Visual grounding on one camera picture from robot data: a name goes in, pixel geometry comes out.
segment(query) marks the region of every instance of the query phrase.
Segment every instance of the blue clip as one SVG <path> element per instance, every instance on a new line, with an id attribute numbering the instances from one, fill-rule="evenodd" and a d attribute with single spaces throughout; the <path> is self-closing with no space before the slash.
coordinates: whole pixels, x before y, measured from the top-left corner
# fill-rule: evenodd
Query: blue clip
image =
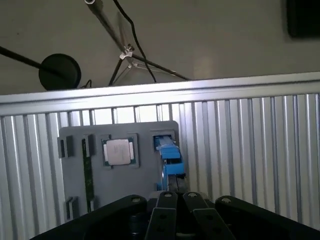
<path id="1" fill-rule="evenodd" d="M 162 159 L 179 159 L 181 157 L 179 148 L 169 136 L 156 136 L 154 146 L 160 152 Z"/>
<path id="2" fill-rule="evenodd" d="M 169 175 L 184 174 L 185 168 L 182 156 L 180 154 L 180 149 L 172 139 L 165 136 L 154 137 L 155 149 L 159 151 L 161 159 L 167 160 L 163 165 L 163 176 L 162 176 L 162 190 L 167 190 L 167 178 Z"/>

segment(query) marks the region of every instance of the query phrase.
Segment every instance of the screw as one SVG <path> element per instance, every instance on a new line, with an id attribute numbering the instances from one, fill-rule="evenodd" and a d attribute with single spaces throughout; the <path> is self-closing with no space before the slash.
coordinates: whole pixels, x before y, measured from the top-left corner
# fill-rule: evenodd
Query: screw
<path id="1" fill-rule="evenodd" d="M 140 202 L 140 197 L 134 197 L 134 198 L 132 198 L 132 202 L 134 202 L 134 203 L 137 203 L 137 202 Z"/>
<path id="2" fill-rule="evenodd" d="M 188 194 L 188 196 L 189 196 L 190 198 L 194 198 L 194 197 L 197 196 L 197 194 L 195 194 L 194 192 L 191 192 L 191 193 Z"/>
<path id="3" fill-rule="evenodd" d="M 229 204 L 229 203 L 231 203 L 231 200 L 229 199 L 229 198 L 222 198 L 222 200 L 221 200 L 223 203 L 225 203 L 225 204 Z"/>

